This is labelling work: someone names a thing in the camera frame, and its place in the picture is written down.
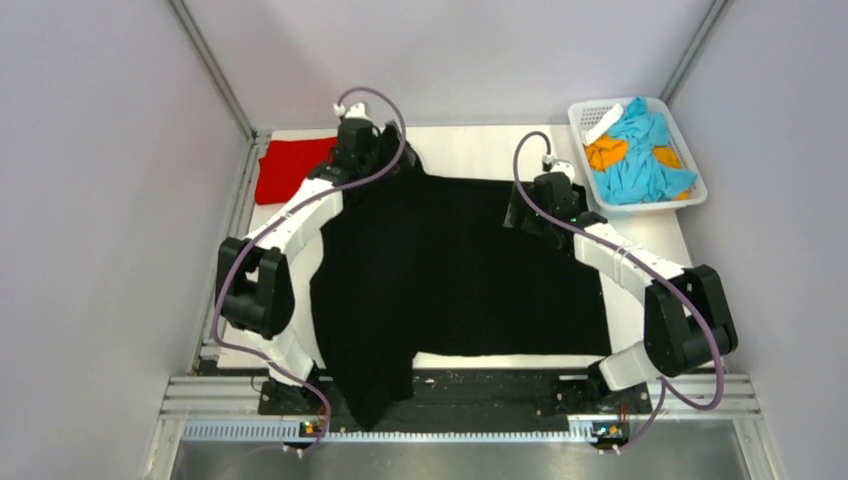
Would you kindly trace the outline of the black t shirt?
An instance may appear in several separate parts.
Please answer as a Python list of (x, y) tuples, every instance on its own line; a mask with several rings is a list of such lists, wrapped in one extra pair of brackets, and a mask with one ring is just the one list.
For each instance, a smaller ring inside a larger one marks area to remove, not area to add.
[(413, 395), (413, 360), (612, 351), (598, 273), (504, 224), (507, 181), (421, 165), (357, 188), (321, 231), (310, 281), (317, 345), (354, 422)]

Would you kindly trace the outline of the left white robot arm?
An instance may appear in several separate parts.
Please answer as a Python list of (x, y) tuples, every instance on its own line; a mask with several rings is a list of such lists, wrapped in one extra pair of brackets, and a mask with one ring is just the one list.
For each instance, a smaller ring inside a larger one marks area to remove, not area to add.
[(219, 246), (211, 334), (223, 350), (250, 355), (284, 385), (283, 401), (297, 413), (332, 407), (314, 380), (315, 359), (291, 325), (296, 307), (291, 265), (351, 192), (388, 175), (403, 157), (407, 129), (379, 128), (367, 116), (340, 120), (334, 145), (297, 191), (259, 229)]

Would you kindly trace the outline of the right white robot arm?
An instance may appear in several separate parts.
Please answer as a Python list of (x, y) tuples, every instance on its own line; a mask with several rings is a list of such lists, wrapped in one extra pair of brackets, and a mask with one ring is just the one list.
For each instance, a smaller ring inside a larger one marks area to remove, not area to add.
[(584, 211), (570, 177), (549, 172), (512, 187), (505, 227), (540, 236), (577, 262), (615, 282), (643, 308), (642, 337), (589, 368), (586, 397), (612, 412), (627, 389), (658, 377), (677, 377), (721, 358), (739, 345), (718, 272), (685, 267), (622, 235), (602, 215)]

